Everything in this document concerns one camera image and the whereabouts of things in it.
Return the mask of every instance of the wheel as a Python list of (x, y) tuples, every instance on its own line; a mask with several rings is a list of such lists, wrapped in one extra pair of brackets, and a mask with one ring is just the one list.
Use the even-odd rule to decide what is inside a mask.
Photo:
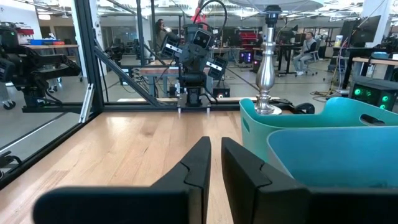
[(13, 105), (2, 105), (2, 107), (4, 108), (4, 109), (6, 109), (6, 110), (11, 110), (11, 109), (13, 109), (14, 107), (13, 107)]

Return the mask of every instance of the chair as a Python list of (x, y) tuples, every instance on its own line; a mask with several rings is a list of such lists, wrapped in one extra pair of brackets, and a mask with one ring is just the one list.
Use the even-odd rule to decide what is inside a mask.
[(314, 68), (310, 68), (310, 64), (317, 63), (319, 61), (318, 50), (319, 50), (320, 45), (321, 45), (321, 40), (319, 39), (319, 40), (317, 40), (317, 47), (316, 47), (315, 51), (310, 52), (312, 59), (305, 61), (305, 64), (307, 65), (307, 67), (305, 67), (303, 69), (304, 69), (304, 72), (306, 75), (308, 75), (308, 72), (312, 73), (312, 76), (318, 75), (318, 72), (317, 72), (318, 70), (315, 70)]

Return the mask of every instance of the man sitting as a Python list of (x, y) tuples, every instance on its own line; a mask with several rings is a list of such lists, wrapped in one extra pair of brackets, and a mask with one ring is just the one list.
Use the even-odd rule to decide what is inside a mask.
[(305, 62), (307, 60), (313, 59), (312, 54), (310, 54), (310, 52), (313, 52), (316, 49), (317, 49), (317, 42), (313, 38), (313, 33), (307, 32), (307, 34), (305, 35), (305, 40), (300, 54), (293, 58), (293, 64), (294, 68), (296, 69), (297, 75), (304, 74), (303, 69), (305, 66)]

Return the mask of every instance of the woman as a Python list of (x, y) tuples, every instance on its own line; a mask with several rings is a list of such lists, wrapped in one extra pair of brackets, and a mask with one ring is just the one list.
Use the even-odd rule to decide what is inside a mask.
[(156, 51), (160, 52), (162, 49), (162, 43), (164, 38), (167, 35), (167, 31), (164, 29), (164, 21), (163, 19), (159, 19), (155, 24), (155, 33), (156, 33)]

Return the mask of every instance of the teal plastic bin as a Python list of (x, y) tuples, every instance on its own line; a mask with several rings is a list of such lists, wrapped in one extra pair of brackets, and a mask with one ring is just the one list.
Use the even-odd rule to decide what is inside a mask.
[(385, 126), (398, 126), (398, 114), (342, 97), (328, 100), (319, 114), (258, 115), (250, 99), (243, 99), (239, 104), (243, 146), (266, 162), (267, 137), (281, 129), (368, 126), (361, 121), (364, 114), (384, 122)]
[(397, 188), (397, 136), (396, 126), (280, 130), (268, 163), (311, 187)]

